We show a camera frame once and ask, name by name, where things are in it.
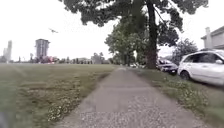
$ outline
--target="tower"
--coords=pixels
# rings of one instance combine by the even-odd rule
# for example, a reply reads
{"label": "tower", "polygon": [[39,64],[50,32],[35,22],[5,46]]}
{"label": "tower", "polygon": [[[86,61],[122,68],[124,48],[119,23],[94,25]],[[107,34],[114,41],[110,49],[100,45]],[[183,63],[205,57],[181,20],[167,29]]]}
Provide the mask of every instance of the tower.
{"label": "tower", "polygon": [[11,56],[12,56],[12,41],[10,40],[8,42],[8,48],[6,50],[6,58],[7,58],[7,62],[9,62],[11,60]]}
{"label": "tower", "polygon": [[49,47],[49,41],[44,39],[38,39],[36,40],[36,57],[44,57],[47,56],[47,51]]}

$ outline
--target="car side mirror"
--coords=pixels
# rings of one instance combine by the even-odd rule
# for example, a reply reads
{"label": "car side mirror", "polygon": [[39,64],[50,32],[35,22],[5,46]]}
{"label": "car side mirror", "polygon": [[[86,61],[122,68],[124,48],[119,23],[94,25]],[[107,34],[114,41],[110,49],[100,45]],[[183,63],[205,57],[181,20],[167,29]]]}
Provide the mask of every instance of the car side mirror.
{"label": "car side mirror", "polygon": [[216,63],[216,64],[223,64],[223,61],[221,61],[221,60],[216,60],[215,63]]}

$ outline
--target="green lawn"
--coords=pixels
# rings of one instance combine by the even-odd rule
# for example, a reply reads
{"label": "green lawn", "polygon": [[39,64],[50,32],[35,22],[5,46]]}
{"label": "green lawn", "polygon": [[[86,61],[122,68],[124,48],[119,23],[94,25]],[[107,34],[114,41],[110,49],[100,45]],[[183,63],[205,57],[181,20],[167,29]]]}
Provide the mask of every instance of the green lawn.
{"label": "green lawn", "polygon": [[183,81],[157,70],[133,70],[165,95],[176,99],[215,128],[224,128],[224,91],[222,88]]}
{"label": "green lawn", "polygon": [[0,117],[11,128],[48,128],[73,110],[115,67],[0,65]]}

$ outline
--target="concrete path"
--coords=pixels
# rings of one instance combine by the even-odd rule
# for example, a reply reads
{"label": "concrete path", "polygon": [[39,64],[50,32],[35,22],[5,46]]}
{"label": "concrete path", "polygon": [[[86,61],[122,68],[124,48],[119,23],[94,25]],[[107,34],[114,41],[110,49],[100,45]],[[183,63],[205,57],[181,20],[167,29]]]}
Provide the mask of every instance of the concrete path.
{"label": "concrete path", "polygon": [[208,127],[135,74],[120,68],[55,128]]}

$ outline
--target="overcast sky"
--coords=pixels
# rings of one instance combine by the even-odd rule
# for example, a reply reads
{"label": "overcast sky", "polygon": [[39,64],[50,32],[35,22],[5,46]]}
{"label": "overcast sky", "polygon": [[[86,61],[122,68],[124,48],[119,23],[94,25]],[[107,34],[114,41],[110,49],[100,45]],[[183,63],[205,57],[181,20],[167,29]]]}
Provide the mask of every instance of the overcast sky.
{"label": "overcast sky", "polygon": [[[185,33],[181,37],[188,37],[203,48],[200,38],[205,35],[205,28],[215,30],[224,25],[223,5],[223,0],[212,0],[209,8],[200,8],[193,16],[185,15]],[[90,57],[94,52],[103,52],[106,58],[110,57],[104,41],[116,22],[111,21],[103,28],[91,23],[83,26],[80,15],[70,14],[63,8],[58,0],[1,0],[0,55],[12,40],[12,59],[18,60],[19,56],[28,59],[30,53],[35,54],[35,40],[44,38],[51,42],[49,55],[52,56]],[[48,28],[59,33],[52,34]],[[171,49],[162,48],[160,55],[170,53]]]}

